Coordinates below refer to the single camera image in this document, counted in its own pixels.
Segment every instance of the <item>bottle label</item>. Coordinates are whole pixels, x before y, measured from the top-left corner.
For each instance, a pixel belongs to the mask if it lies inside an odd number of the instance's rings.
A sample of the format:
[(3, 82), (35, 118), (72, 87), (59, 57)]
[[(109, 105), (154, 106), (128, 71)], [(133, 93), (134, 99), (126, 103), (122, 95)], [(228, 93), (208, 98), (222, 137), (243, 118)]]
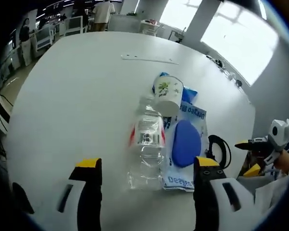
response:
[(141, 115), (132, 129), (130, 145), (165, 146), (165, 131), (161, 117)]

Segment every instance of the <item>plastic water bottle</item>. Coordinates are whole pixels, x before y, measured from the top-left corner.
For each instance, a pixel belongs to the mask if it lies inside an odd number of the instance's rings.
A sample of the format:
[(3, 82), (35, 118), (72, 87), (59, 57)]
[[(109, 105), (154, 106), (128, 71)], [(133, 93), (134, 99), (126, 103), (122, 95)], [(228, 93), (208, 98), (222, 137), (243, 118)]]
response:
[(152, 97), (140, 98), (129, 149), (130, 188), (161, 189), (165, 131), (161, 114), (153, 109)]

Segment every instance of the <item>white pants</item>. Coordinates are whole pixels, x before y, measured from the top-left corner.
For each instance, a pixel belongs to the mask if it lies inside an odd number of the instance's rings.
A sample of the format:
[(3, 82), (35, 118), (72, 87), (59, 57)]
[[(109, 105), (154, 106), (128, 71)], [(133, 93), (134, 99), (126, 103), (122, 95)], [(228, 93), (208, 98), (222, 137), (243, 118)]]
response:
[(31, 63), (31, 40), (27, 40), (21, 43), (21, 48), (23, 50), (23, 57), (25, 60), (25, 65), (28, 66)]

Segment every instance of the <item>white paper cup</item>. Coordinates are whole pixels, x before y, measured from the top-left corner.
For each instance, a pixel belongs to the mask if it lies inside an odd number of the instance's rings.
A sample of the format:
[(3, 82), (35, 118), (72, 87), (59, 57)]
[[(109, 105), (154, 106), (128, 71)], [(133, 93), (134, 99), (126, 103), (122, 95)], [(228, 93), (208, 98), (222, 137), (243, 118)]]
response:
[(174, 76), (157, 77), (154, 81), (155, 109), (164, 117), (177, 116), (180, 110), (183, 83)]

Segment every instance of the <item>blue sponge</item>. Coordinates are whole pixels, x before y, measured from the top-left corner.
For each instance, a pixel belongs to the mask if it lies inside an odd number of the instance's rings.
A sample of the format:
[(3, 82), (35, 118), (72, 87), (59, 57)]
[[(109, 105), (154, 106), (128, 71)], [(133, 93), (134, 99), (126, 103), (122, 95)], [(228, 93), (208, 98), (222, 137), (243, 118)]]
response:
[(176, 166), (187, 167), (201, 152), (201, 137), (187, 120), (181, 120), (175, 129), (172, 160)]

